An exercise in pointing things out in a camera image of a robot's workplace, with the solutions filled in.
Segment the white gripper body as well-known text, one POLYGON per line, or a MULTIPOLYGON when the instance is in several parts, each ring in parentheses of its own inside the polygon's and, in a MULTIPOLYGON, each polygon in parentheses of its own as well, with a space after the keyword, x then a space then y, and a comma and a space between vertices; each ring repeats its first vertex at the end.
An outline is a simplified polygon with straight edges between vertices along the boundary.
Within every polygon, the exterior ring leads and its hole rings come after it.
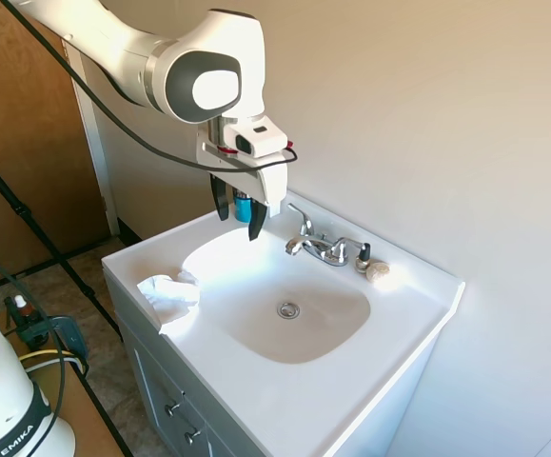
POLYGON ((196 141, 196 160, 200 165, 224 169, 214 175, 247 194, 267 208, 267 217, 277 216, 287 191, 287 164, 271 166, 282 161, 278 152, 255 161, 253 165, 239 161, 232 154, 221 153, 208 140, 196 141))

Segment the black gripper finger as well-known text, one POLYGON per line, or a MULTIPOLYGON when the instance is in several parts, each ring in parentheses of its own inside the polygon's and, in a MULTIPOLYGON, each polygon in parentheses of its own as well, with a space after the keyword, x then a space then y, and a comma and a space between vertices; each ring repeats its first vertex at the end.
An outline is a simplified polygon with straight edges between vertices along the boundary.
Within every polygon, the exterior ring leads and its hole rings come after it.
POLYGON ((248 239, 249 241, 254 241, 260 235, 263 224, 266 219, 267 207, 252 199, 250 201, 250 220, 248 223, 248 239))
POLYGON ((209 182, 217 214, 221 221, 225 221, 229 217, 227 183, 213 174, 209 175, 209 182))

